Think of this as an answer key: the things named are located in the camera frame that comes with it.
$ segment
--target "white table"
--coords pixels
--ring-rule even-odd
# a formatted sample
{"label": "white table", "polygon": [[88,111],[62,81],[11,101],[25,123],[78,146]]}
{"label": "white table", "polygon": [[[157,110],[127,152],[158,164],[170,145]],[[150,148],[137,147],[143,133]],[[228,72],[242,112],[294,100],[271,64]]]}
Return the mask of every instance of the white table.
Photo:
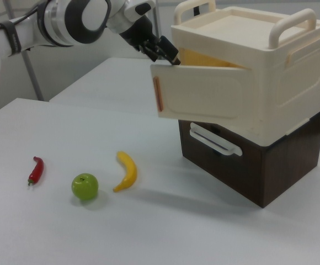
{"label": "white table", "polygon": [[[139,178],[113,193],[119,150]],[[28,188],[33,156],[46,170]],[[83,172],[89,203],[71,192]],[[17,99],[0,110],[5,264],[320,264],[320,157],[261,209],[182,157],[175,120]]]}
{"label": "white table", "polygon": [[149,59],[109,58],[50,102],[157,116]]}

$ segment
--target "cream plastic storage box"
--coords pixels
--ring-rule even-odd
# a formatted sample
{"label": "cream plastic storage box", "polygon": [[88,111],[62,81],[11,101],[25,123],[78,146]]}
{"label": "cream plastic storage box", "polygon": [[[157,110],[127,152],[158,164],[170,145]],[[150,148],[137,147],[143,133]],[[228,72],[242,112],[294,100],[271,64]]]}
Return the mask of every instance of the cream plastic storage box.
{"label": "cream plastic storage box", "polygon": [[[209,12],[182,21],[202,4]],[[190,0],[175,10],[180,66],[152,65],[159,116],[214,123],[269,146],[320,112],[320,20]]]}

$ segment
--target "wooden drawer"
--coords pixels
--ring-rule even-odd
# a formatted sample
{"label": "wooden drawer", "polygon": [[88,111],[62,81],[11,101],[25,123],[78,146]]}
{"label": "wooden drawer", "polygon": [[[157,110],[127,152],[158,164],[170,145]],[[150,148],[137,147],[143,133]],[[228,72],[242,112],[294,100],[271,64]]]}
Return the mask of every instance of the wooden drawer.
{"label": "wooden drawer", "polygon": [[195,139],[190,134],[191,123],[179,121],[183,156],[262,208],[318,163],[320,112],[267,147],[217,124],[194,123],[238,146],[242,155],[223,155]]}

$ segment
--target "box handle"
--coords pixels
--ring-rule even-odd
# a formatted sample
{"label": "box handle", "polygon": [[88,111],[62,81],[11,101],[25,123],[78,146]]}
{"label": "box handle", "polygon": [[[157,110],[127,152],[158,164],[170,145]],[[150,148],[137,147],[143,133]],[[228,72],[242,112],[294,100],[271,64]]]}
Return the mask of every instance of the box handle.
{"label": "box handle", "polygon": [[209,4],[209,12],[214,12],[216,10],[215,0],[187,0],[178,4],[175,9],[174,24],[179,25],[182,23],[181,16],[183,12],[207,3]]}
{"label": "box handle", "polygon": [[310,9],[304,9],[275,23],[269,35],[269,48],[276,49],[279,46],[279,37],[287,29],[304,21],[308,21],[307,30],[315,30],[317,24],[316,13]]}
{"label": "box handle", "polygon": [[191,123],[191,129],[189,130],[189,134],[202,142],[203,144],[209,146],[210,148],[218,151],[219,153],[230,156],[232,154],[236,154],[238,156],[242,155],[242,150],[237,145],[225,140],[224,138],[213,134],[212,132],[202,128],[201,126]]}

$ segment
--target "banana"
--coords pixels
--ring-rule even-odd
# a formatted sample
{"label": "banana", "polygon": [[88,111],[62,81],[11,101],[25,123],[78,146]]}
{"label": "banana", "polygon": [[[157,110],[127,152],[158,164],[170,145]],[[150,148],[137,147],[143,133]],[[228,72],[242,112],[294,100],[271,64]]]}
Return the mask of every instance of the banana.
{"label": "banana", "polygon": [[128,189],[137,180],[137,167],[132,158],[123,151],[117,152],[117,158],[125,165],[126,175],[121,183],[114,188],[114,192]]}

